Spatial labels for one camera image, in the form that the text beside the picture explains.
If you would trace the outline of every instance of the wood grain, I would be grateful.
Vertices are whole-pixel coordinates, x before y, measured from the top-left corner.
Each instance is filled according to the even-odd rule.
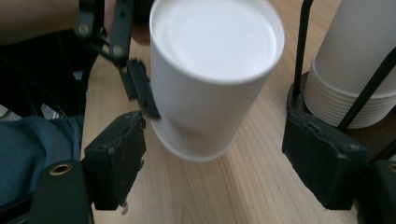
[[[357,223],[355,209],[324,209],[281,152],[302,0],[271,2],[284,22],[285,50],[232,150],[212,162],[183,161],[161,145],[148,122],[148,151],[128,196],[129,212],[123,216],[120,209],[94,211],[96,223]],[[309,69],[339,3],[314,2],[304,71]],[[149,47],[133,43],[131,53],[149,68]],[[99,58],[90,79],[83,146],[115,117],[136,109],[136,102],[128,101],[113,64]]]

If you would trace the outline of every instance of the stack of paper cups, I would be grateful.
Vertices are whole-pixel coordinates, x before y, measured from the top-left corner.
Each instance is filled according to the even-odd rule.
[[[395,47],[395,0],[343,0],[312,62],[304,92],[308,109],[337,126]],[[373,125],[395,105],[393,69],[349,128]]]

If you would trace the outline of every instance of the paper cup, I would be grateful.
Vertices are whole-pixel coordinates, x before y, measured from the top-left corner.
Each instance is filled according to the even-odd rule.
[[[153,129],[175,155],[214,160],[279,61],[281,20],[262,0],[157,0],[149,25]]]
[[[343,0],[334,15],[305,86],[308,109],[337,126],[396,46],[395,0]],[[376,124],[396,105],[393,69],[349,128]]]

